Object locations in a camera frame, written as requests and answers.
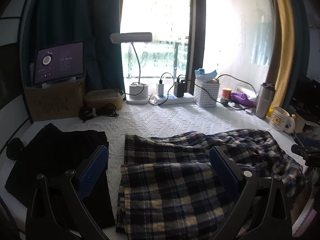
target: thermos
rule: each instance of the thermos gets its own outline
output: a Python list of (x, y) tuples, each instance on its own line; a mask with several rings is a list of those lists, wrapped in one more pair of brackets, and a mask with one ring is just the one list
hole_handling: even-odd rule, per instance
[(261, 85), (259, 95), (256, 99), (256, 116), (264, 119), (267, 115), (269, 107), (275, 95), (275, 86), (272, 84), (263, 83)]

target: desk lamp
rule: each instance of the desk lamp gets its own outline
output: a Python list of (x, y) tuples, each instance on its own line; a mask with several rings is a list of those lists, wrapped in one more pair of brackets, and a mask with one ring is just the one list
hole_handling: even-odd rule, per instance
[(113, 33), (110, 35), (110, 41), (113, 44), (130, 42), (134, 53), (136, 54), (139, 65), (139, 80), (133, 82), (129, 86), (129, 94), (127, 94), (127, 102), (130, 104), (146, 104), (148, 103), (148, 85), (140, 82), (141, 66), (138, 59), (138, 54), (134, 48), (134, 42), (151, 42), (152, 33)]

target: white charger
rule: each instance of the white charger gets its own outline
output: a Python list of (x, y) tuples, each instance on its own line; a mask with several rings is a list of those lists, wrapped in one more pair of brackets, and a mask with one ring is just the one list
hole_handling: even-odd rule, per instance
[(159, 81), (159, 84), (156, 85), (156, 94), (159, 97), (163, 97), (164, 84), (162, 84), (162, 80)]

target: window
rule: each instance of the window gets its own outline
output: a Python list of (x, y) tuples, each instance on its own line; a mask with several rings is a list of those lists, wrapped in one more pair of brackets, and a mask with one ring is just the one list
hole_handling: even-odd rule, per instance
[[(141, 81), (149, 85), (149, 93), (155, 92), (155, 84), (164, 72), (174, 77), (186, 74), (189, 25), (190, 0), (123, 1), (121, 33), (153, 34), (153, 42), (134, 44), (141, 63)], [(121, 52), (127, 87), (138, 80), (139, 67), (129, 43), (121, 44)], [(172, 80), (166, 80), (164, 84), (164, 90), (167, 91)]]
[[(271, 0), (206, 0), (203, 68), (251, 83), (258, 91), (267, 76), (274, 22)], [(222, 77), (220, 88), (246, 86)]]
[[(258, 91), (269, 69), (274, 19), (272, 0), (124, 0), (121, 33), (153, 33), (153, 42), (135, 43), (141, 81), (149, 84), (149, 93), (155, 92), (162, 73), (174, 77), (187, 73), (191, 79), (191, 73), (201, 66), (206, 73), (216, 69), (218, 74), (249, 82)], [(128, 86), (138, 80), (139, 68), (130, 44), (121, 47)], [(167, 91), (172, 80), (164, 83)], [(220, 83), (220, 90), (250, 89), (230, 77), (222, 77)]]

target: lamp head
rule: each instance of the lamp head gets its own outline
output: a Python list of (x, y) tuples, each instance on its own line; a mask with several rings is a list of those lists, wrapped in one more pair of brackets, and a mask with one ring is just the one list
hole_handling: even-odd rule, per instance
[(112, 33), (110, 41), (113, 44), (127, 42), (151, 42), (152, 33)]

